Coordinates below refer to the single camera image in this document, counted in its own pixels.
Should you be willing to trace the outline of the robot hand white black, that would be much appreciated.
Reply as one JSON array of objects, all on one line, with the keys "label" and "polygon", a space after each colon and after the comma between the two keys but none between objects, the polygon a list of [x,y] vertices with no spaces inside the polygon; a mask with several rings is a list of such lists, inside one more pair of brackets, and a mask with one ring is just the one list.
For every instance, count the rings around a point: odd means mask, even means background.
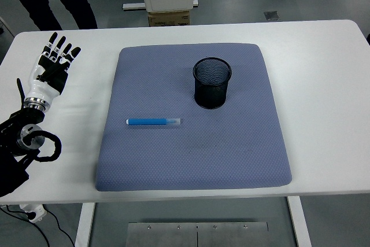
[{"label": "robot hand white black", "polygon": [[66,37],[57,38],[54,32],[36,59],[28,79],[29,91],[24,97],[26,107],[48,110],[53,100],[62,94],[71,63],[81,51],[80,47],[66,44]]}]

